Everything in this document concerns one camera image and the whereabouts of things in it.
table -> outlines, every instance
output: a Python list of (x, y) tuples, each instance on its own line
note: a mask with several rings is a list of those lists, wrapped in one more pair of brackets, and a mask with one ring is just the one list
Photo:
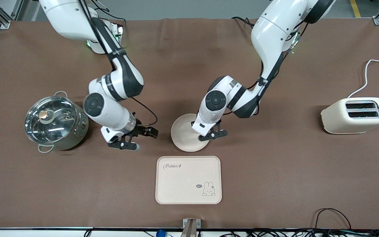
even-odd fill
[[(353, 228), (379, 228), (379, 128), (330, 135), (320, 111), (363, 84), (364, 65), (379, 59), (379, 26), (370, 18), (323, 19), (308, 26), (249, 119), (223, 117), (226, 138), (191, 155), (221, 160), (217, 205), (160, 205), (156, 161), (185, 156), (170, 138), (182, 114), (195, 113), (210, 83), (230, 75), (245, 86), (260, 72), (251, 29), (236, 20), (130, 21), (123, 46), (145, 79), (138, 99), (159, 117), (159, 137), (138, 137), (139, 152), (109, 148), (91, 123), (68, 151), (40, 154), (24, 133), (28, 109), (59, 90), (82, 105), (90, 80), (110, 70), (104, 55), (65, 39), (48, 22), (13, 21), (0, 32), (0, 226), (311, 227), (333, 207)], [(379, 63), (357, 96), (379, 96)], [(122, 105), (150, 122), (132, 100)], [(346, 228), (323, 213), (321, 228)]]

bunny illustration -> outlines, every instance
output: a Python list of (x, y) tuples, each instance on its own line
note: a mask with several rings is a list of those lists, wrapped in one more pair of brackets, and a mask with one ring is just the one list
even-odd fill
[(203, 196), (215, 196), (215, 187), (213, 186), (213, 182), (204, 183)]

pot lid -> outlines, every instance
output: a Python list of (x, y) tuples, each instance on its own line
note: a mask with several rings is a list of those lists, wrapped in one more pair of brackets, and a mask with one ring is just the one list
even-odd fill
[(67, 136), (74, 126), (76, 109), (63, 96), (49, 96), (36, 102), (27, 112), (24, 129), (38, 144), (51, 144)]

stainless steel pot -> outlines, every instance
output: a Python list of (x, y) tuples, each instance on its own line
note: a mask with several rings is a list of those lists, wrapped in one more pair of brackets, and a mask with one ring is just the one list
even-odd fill
[(24, 129), (27, 137), (38, 144), (41, 153), (67, 150), (77, 145), (88, 130), (83, 109), (57, 92), (36, 102), (27, 112)]

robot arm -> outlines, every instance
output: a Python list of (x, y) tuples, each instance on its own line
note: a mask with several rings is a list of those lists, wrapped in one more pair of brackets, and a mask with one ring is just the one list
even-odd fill
[(156, 138), (158, 131), (144, 127), (130, 111), (118, 102), (138, 96), (143, 90), (141, 73), (128, 58), (114, 36), (116, 24), (101, 20), (95, 10), (83, 11), (82, 0), (39, 0), (52, 27), (62, 36), (73, 40), (88, 40), (96, 53), (105, 53), (114, 70), (90, 82), (84, 112), (102, 125), (101, 133), (110, 147), (139, 150), (132, 143), (138, 135)]
[(258, 104), (269, 83), (283, 62), (287, 40), (297, 31), (302, 21), (315, 23), (328, 13), (335, 0), (273, 0), (257, 20), (251, 32), (251, 41), (263, 62), (263, 72), (253, 90), (248, 90), (230, 76), (217, 78), (201, 102), (192, 128), (200, 141), (227, 135), (215, 131), (226, 107), (239, 118), (249, 118), (257, 112)]

